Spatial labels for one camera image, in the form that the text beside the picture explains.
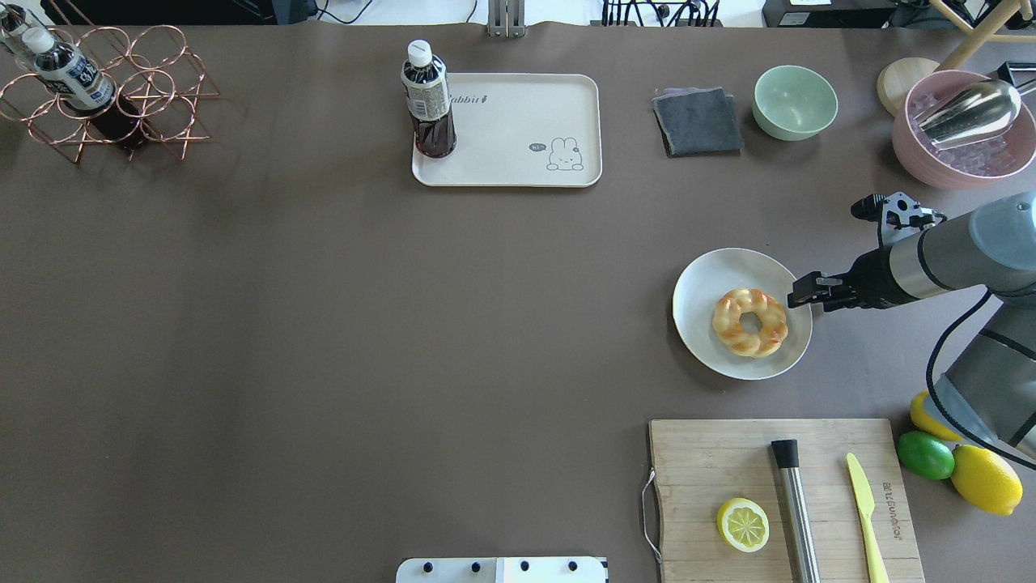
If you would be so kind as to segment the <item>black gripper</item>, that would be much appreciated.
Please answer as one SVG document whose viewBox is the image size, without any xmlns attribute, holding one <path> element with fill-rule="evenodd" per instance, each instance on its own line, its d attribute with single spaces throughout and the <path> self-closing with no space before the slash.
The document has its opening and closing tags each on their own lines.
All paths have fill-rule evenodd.
<svg viewBox="0 0 1036 583">
<path fill-rule="evenodd" d="M 850 270 L 839 275 L 808 273 L 792 284 L 788 309 L 824 303 L 825 313 L 839 309 L 891 309 L 888 252 L 876 249 L 859 256 Z"/>
</svg>

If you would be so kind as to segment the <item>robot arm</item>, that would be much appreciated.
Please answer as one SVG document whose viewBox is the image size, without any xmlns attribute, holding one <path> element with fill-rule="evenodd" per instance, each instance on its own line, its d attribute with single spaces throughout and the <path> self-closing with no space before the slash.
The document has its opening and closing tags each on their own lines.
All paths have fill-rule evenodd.
<svg viewBox="0 0 1036 583">
<path fill-rule="evenodd" d="M 877 223 L 877 247 L 839 275 L 818 270 L 795 281 L 790 309 L 891 309 L 984 287 L 1000 307 L 963 352 L 936 377 L 926 369 L 928 412 L 977 445 L 1034 467 L 1034 193 L 1004 197 L 947 218 L 902 192 L 852 204 Z"/>
</svg>

